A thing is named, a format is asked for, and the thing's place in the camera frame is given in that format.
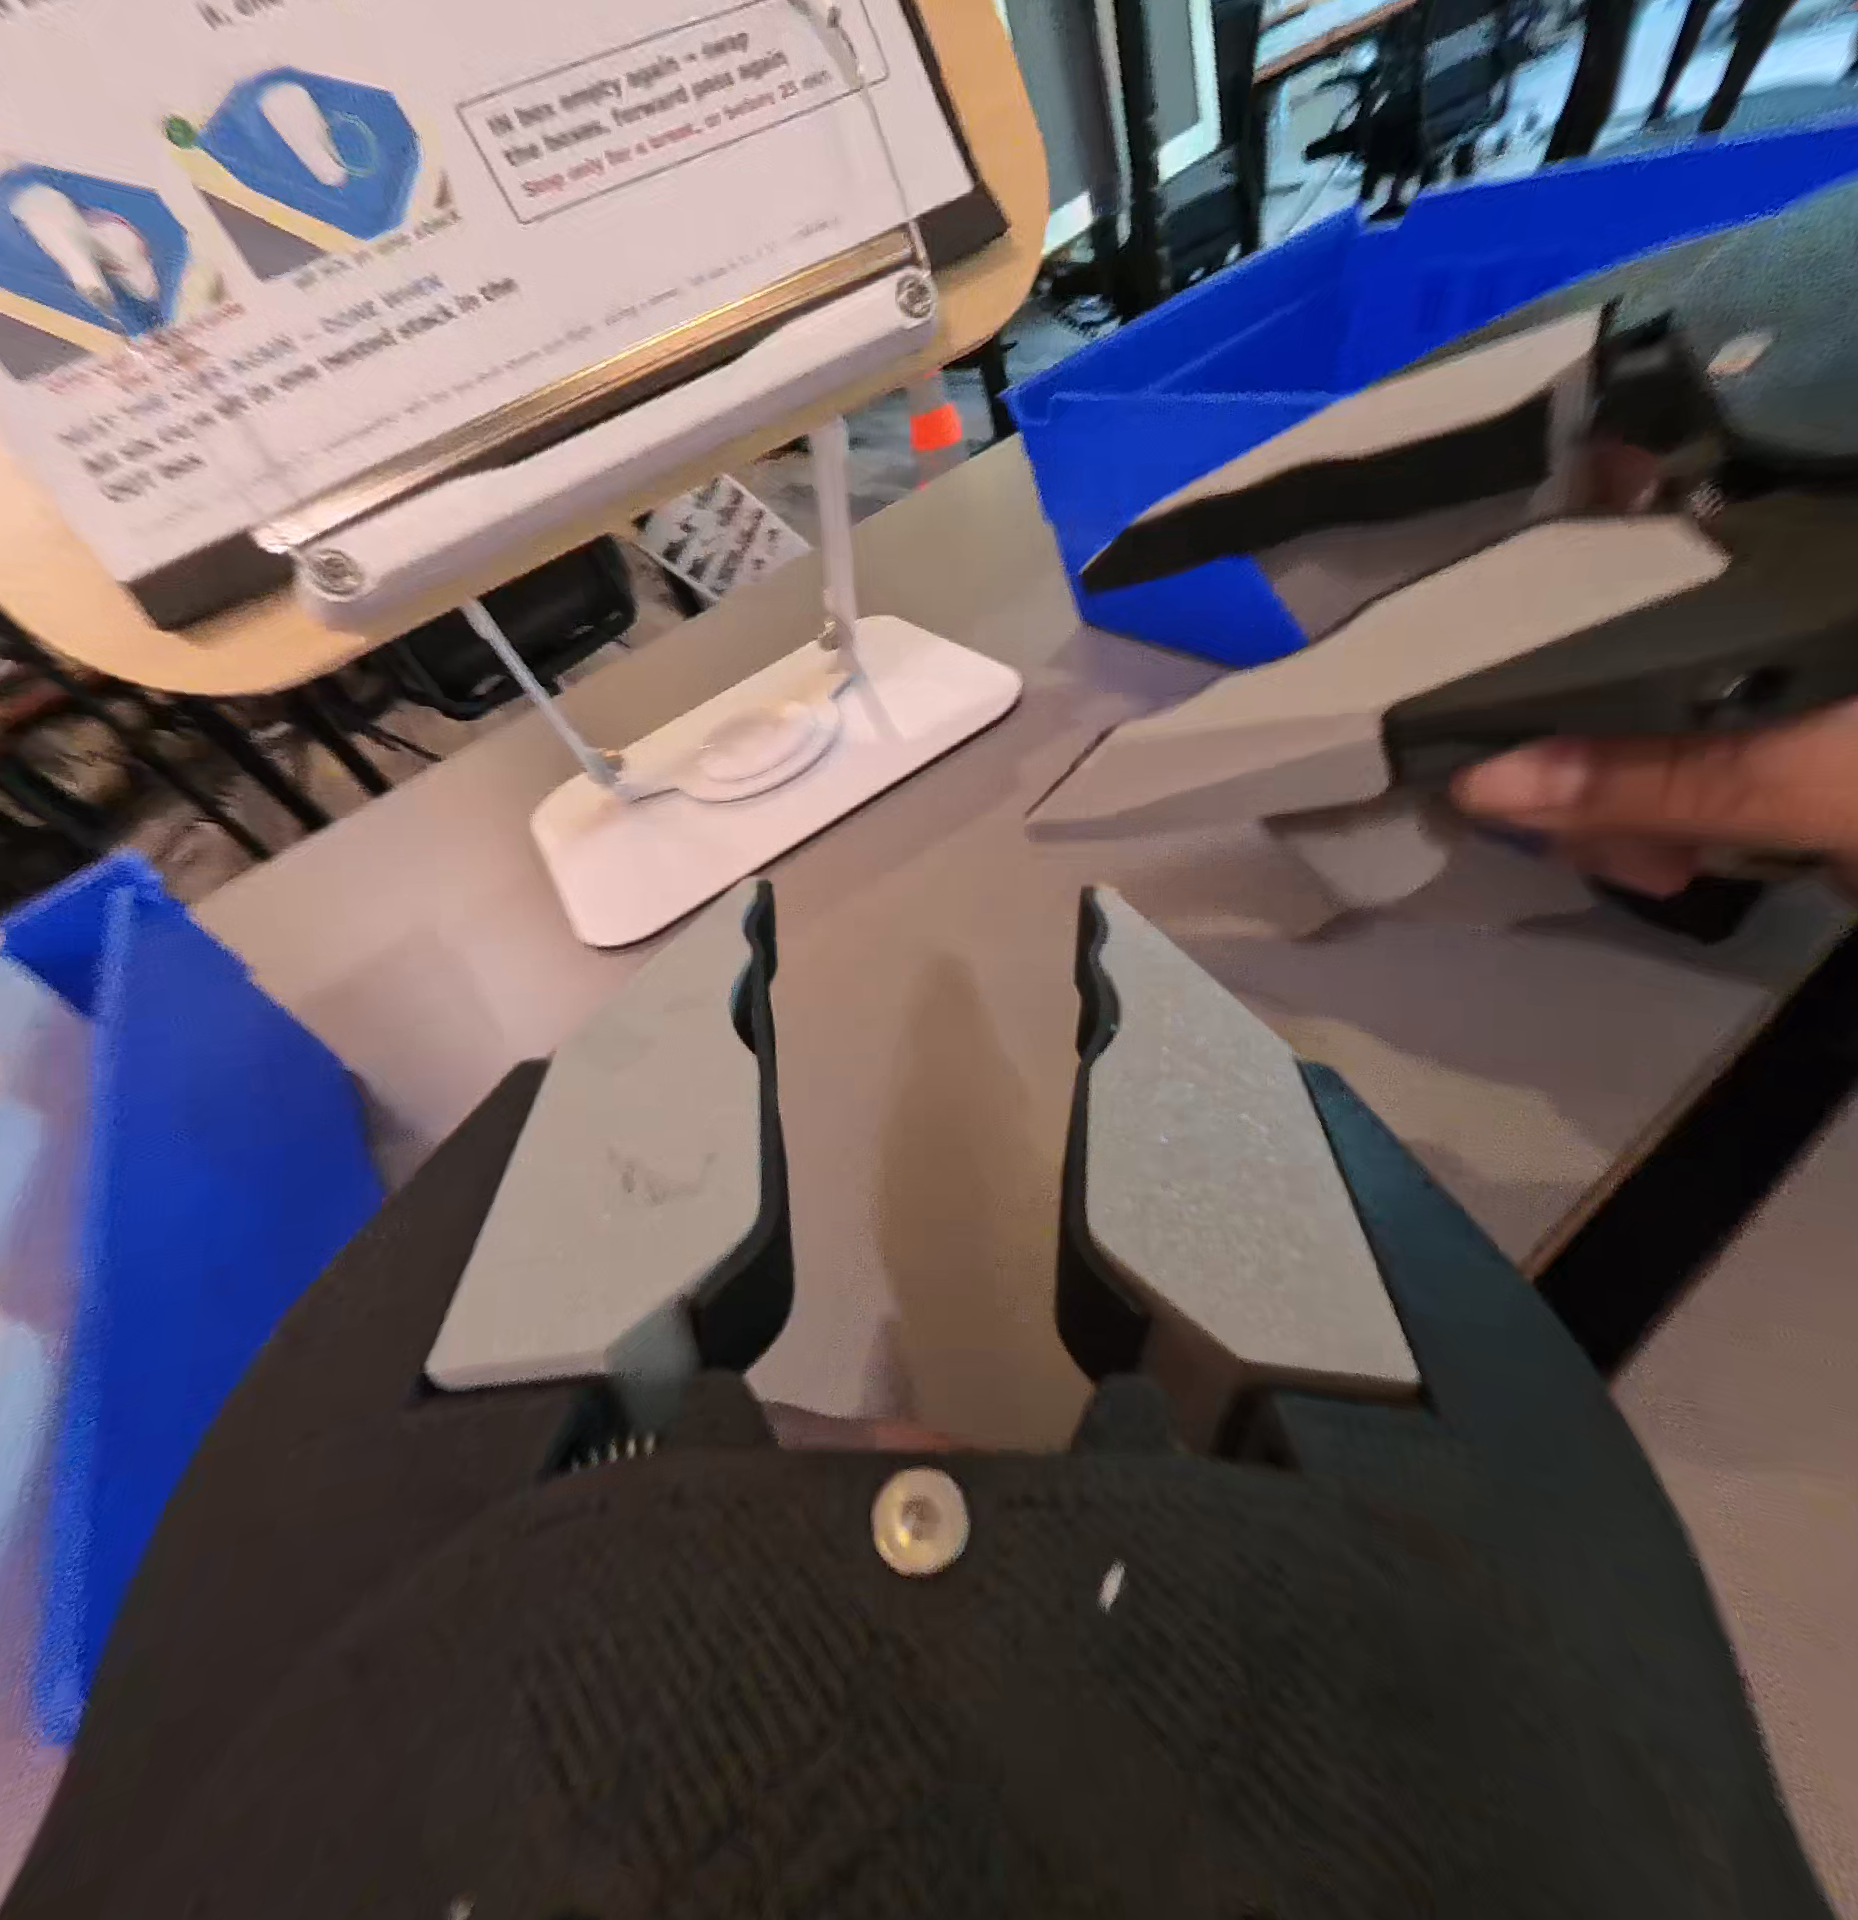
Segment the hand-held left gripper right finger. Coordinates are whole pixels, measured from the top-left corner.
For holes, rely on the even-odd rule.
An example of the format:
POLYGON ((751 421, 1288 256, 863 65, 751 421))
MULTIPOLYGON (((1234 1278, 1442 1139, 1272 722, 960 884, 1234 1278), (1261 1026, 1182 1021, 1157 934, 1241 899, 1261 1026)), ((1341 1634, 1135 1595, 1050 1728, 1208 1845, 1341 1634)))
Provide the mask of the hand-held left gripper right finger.
POLYGON ((1301 1057, 1157 924, 1085 888, 1056 1328, 1188 1449, 1278 1391, 1412 1406, 1422 1373, 1301 1057))

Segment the printed instruction sheet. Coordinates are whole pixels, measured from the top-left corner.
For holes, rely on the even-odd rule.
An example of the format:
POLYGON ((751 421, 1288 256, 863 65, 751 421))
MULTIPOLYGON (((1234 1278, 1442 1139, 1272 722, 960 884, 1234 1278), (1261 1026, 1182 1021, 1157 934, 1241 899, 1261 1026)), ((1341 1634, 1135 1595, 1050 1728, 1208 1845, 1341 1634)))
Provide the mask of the printed instruction sheet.
POLYGON ((979 185, 916 4, 0 2, 0 436, 120 583, 979 185))

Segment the blue plastic bin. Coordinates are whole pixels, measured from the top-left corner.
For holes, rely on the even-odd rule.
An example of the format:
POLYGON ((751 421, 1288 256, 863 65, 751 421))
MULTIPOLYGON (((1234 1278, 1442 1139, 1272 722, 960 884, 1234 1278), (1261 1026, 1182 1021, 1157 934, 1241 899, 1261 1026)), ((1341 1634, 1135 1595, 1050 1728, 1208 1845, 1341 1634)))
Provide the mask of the blue plastic bin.
POLYGON ((1092 592, 1132 518, 1307 414, 1643 253, 1741 227, 1858 175, 1858 113, 1436 189, 1390 224, 1337 212, 1014 387, 1085 623, 1220 665, 1302 634, 1244 562, 1092 592))
POLYGON ((34 1731, 64 1747, 190 1458, 385 1188, 352 1071, 137 854, 2 934, 92 1041, 31 1655, 34 1731))

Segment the wooden office desk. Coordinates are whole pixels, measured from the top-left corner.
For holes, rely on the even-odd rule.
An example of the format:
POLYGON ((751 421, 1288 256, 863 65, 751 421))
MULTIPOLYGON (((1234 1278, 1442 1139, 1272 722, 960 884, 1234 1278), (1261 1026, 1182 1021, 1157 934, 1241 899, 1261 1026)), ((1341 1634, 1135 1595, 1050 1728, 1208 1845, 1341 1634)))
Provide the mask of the wooden office desk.
POLYGON ((1258 87, 1328 60, 1374 36, 1418 2, 1280 2, 1262 10, 1254 41, 1252 77, 1258 87))

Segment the printed leaflet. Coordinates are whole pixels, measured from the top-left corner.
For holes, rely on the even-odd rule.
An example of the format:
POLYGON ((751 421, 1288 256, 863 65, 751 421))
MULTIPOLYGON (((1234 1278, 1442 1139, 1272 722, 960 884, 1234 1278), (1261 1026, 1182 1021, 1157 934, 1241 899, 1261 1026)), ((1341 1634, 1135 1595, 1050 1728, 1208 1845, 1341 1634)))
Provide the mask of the printed leaflet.
POLYGON ((782 566, 811 545, 729 473, 643 516, 634 542, 692 611, 705 611, 782 566))

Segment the black office chair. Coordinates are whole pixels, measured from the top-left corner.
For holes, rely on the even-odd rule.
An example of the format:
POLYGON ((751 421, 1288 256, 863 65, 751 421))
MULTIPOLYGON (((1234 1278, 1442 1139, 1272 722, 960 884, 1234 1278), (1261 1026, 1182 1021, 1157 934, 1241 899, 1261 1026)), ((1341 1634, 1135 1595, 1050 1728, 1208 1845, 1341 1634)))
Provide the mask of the black office chair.
MULTIPOLYGON (((600 538, 485 596, 485 611, 545 690, 609 645, 623 645, 638 601, 628 560, 600 538)), ((473 724, 520 694, 498 655, 458 613, 378 648, 395 693, 448 722, 473 724)))
POLYGON ((1418 2, 1382 28, 1374 61, 1341 76, 1344 118, 1302 149, 1302 159, 1359 163, 1359 197, 1382 185, 1374 222, 1401 218, 1408 201, 1464 161, 1504 114, 1517 68, 1517 8, 1509 2, 1418 2))

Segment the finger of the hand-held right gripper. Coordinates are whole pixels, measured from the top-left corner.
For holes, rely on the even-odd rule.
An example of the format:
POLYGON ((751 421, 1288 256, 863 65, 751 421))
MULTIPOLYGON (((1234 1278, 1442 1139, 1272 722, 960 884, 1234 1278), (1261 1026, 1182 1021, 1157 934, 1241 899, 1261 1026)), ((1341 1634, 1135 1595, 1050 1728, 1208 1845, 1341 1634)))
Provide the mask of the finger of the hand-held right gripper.
POLYGON ((1469 827, 1463 765, 1630 717, 1677 661, 1664 617, 1728 556, 1683 519, 1558 519, 1412 579, 1282 659, 1102 734, 1026 815, 1175 924, 1311 941, 1382 913, 1507 928, 1588 911, 1590 881, 1469 827))
POLYGON ((1360 571, 1363 546, 1565 508, 1606 319, 1568 311, 1328 404, 1135 516, 1084 563, 1085 589, 1223 562, 1282 583, 1360 571))

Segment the white and wood document stand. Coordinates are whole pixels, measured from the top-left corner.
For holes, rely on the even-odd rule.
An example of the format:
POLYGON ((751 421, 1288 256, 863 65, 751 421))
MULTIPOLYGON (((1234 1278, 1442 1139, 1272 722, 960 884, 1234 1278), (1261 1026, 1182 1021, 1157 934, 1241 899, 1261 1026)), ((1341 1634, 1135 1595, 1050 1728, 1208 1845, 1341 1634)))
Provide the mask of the white and wood document stand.
POLYGON ((1031 288, 1049 218, 1037 120, 999 4, 925 4, 925 19, 990 203, 942 231, 941 343, 853 387, 837 414, 733 442, 713 464, 569 519, 516 546, 502 568, 462 572, 364 629, 319 622, 293 583, 176 632, 155 627, 0 436, 0 617, 101 680, 213 700, 305 687, 437 614, 462 614, 576 764, 536 805, 530 834, 576 937, 594 949, 653 937, 910 781, 1005 719, 1019 680, 899 614, 859 611, 845 415, 979 348, 1031 288), (623 748, 591 746, 502 636, 485 596, 791 440, 807 440, 813 461, 820 613, 796 639, 770 641, 770 661, 744 669, 738 687, 694 694, 686 717, 623 748))

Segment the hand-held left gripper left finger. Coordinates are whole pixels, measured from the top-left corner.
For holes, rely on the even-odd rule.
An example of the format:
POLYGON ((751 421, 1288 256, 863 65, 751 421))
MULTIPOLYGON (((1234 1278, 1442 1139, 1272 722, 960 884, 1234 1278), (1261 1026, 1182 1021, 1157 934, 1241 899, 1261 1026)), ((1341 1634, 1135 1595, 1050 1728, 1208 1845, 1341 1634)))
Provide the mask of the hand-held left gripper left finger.
POLYGON ((440 1391, 749 1371, 794 1309, 772 884, 729 888, 549 1057, 425 1361, 440 1391))

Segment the person's right hand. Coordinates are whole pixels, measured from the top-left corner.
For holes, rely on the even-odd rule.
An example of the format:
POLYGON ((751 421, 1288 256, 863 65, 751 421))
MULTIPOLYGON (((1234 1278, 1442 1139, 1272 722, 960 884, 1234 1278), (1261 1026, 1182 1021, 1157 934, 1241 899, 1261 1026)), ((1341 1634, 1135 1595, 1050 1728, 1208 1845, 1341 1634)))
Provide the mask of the person's right hand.
POLYGON ((1479 823, 1665 899, 1716 854, 1819 863, 1858 910, 1858 702, 1753 733, 1547 738, 1452 781, 1479 823))

